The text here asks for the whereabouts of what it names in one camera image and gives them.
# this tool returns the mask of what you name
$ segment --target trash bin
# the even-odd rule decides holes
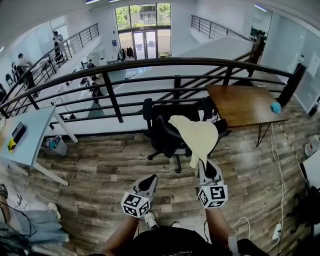
[[[46,146],[60,156],[65,156],[68,151],[68,147],[66,143],[63,141],[63,139],[61,138],[61,136],[48,138],[46,140]]]

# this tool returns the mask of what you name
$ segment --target beige cloth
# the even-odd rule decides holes
[[[218,130],[211,122],[190,121],[183,115],[171,116],[169,123],[178,129],[184,142],[192,151],[190,166],[198,167],[199,159],[207,162],[207,155],[215,147],[218,140]]]

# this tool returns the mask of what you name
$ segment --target metal railing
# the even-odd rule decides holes
[[[98,24],[96,23],[61,42],[58,46],[40,58],[21,76],[3,98],[1,103],[23,94],[31,88],[46,83],[70,58],[73,57],[73,55],[97,36],[99,36],[99,29]],[[33,96],[29,95],[22,101],[18,100],[13,107],[8,106],[5,111],[9,113],[8,116],[10,117],[14,110],[18,109],[17,113],[15,113],[16,115],[19,113],[21,108],[17,108],[17,106],[21,107],[32,104],[36,109],[39,109],[35,104],[35,98],[37,97],[38,94],[33,94]]]
[[[225,36],[231,36],[236,38],[241,38],[247,41],[250,41],[245,36],[225,27],[220,24],[217,24],[213,21],[201,18],[195,15],[191,15],[191,27],[197,29],[199,32],[207,35],[208,38],[216,39]]]
[[[226,68],[226,71],[224,72],[224,75],[216,74],[216,75],[169,75],[169,76],[155,76],[155,77],[144,77],[144,78],[132,78],[132,79],[124,79],[124,80],[118,80],[111,82],[109,78],[109,73],[115,72],[115,71],[121,71],[121,70],[127,70],[127,69],[133,69],[133,68],[143,68],[143,67],[157,67],[157,66],[215,66],[218,67],[217,69]],[[253,71],[261,71],[266,72],[270,74],[275,74],[283,77],[287,77],[288,82],[285,84],[283,82],[274,81],[274,80],[267,80],[267,79],[259,79],[254,77],[240,77],[240,76],[234,76],[235,72],[238,72],[238,70],[247,70],[249,73]],[[98,107],[92,107],[92,108],[83,108],[83,109],[75,109],[71,111],[64,111],[60,112],[59,114],[61,116],[68,115],[68,114],[75,114],[75,113],[82,113],[82,112],[91,112],[91,111],[97,111],[97,110],[106,110],[106,109],[113,109],[115,114],[110,115],[101,115],[101,116],[87,116],[83,118],[74,118],[65,120],[66,123],[68,122],[77,122],[77,121],[87,121],[87,120],[95,120],[95,119],[106,119],[106,118],[118,118],[120,123],[123,123],[123,117],[128,116],[138,116],[142,115],[141,111],[134,111],[129,113],[122,113],[121,108],[126,107],[133,107],[133,106],[142,106],[143,102],[131,102],[131,103],[123,103],[118,104],[118,98],[120,97],[130,97],[135,95],[148,95],[148,94],[159,94],[159,93],[173,93],[173,98],[167,99],[167,100],[156,100],[153,103],[154,104],[168,104],[168,103],[183,103],[183,102],[199,102],[200,98],[180,98],[181,94],[185,92],[200,92],[205,91],[205,87],[183,87],[181,86],[181,79],[194,79],[194,80],[220,80],[223,81],[224,85],[228,85],[230,80],[239,80],[239,81],[245,81],[245,82],[252,82],[252,81],[258,81],[258,82],[264,82],[264,83],[270,83],[270,84],[278,84],[285,86],[283,90],[271,90],[271,92],[278,92],[281,93],[277,101],[281,104],[282,107],[284,107],[292,97],[294,91],[296,90],[302,75],[304,74],[306,68],[302,66],[299,68],[294,74],[284,72],[278,69],[273,69],[265,66],[260,66],[254,63],[248,63],[248,62],[241,62],[238,60],[227,60],[227,59],[217,59],[217,58],[184,58],[184,57],[172,57],[172,58],[154,58],[154,59],[144,59],[144,60],[135,60],[135,61],[128,61],[128,62],[122,62],[122,63],[114,63],[110,65],[103,65],[95,68],[90,68],[78,72],[73,72],[65,76],[58,77],[56,79],[47,81],[44,84],[41,84],[37,87],[31,88],[27,90],[25,93],[18,95],[17,97],[8,100],[6,103],[3,103],[0,106],[0,112],[6,117],[9,117],[9,114],[12,113],[13,110],[8,111],[8,107],[10,105],[15,104],[17,101],[22,100],[24,98],[32,97],[35,94],[39,93],[42,90],[52,88],[55,86],[58,86],[60,84],[66,83],[68,81],[72,81],[75,79],[80,78],[86,78],[89,76],[94,76],[97,74],[102,74],[104,83],[102,84],[94,84],[90,86],[82,86],[75,89],[70,89],[67,91],[62,91],[53,95],[49,95],[44,98],[40,98],[37,100],[34,100],[33,102],[26,103],[23,106],[16,107],[15,110],[22,109],[25,107],[28,107],[30,105],[33,105],[36,109],[38,109],[38,103],[43,102],[48,99],[52,99],[55,97],[63,96],[72,94],[75,92],[81,92],[84,90],[96,90],[99,88],[106,88],[108,94],[106,95],[100,95],[100,96],[94,96],[94,97],[88,97],[88,98],[80,98],[77,100],[70,100],[67,102],[62,102],[59,104],[56,104],[57,107],[62,106],[68,106],[72,104],[79,104],[83,102],[88,101],[99,101],[102,99],[110,99],[111,105],[105,105],[105,106],[98,106]],[[123,85],[123,86],[130,86],[131,83],[135,82],[150,82],[150,81],[159,81],[159,80],[171,80],[174,81],[174,86],[172,88],[153,88],[152,83],[150,84],[150,88],[147,90],[141,90],[141,91],[128,91],[124,93],[115,93],[114,86],[117,85]]]

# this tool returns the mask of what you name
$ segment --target white sneaker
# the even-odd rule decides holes
[[[57,218],[58,220],[60,220],[60,219],[61,219],[61,214],[60,214],[60,212],[58,211],[58,207],[56,206],[56,204],[53,203],[53,202],[50,202],[50,203],[48,203],[48,207],[49,207],[50,210],[52,210],[52,211],[55,212],[56,218]]]
[[[175,221],[174,223],[171,224],[170,227],[173,227],[173,228],[181,228],[181,224],[180,224],[178,221]]]
[[[145,223],[147,223],[147,225],[149,226],[149,228],[153,228],[154,226],[158,226],[157,222],[156,222],[156,217],[154,216],[154,214],[151,211],[148,211],[145,215],[144,215],[144,221]]]

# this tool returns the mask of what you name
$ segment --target plug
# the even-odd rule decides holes
[[[279,232],[280,230],[282,229],[281,225],[278,223],[275,228],[274,228],[274,231],[273,231],[273,235],[272,235],[272,239],[273,240],[276,240],[277,238],[279,238]]]

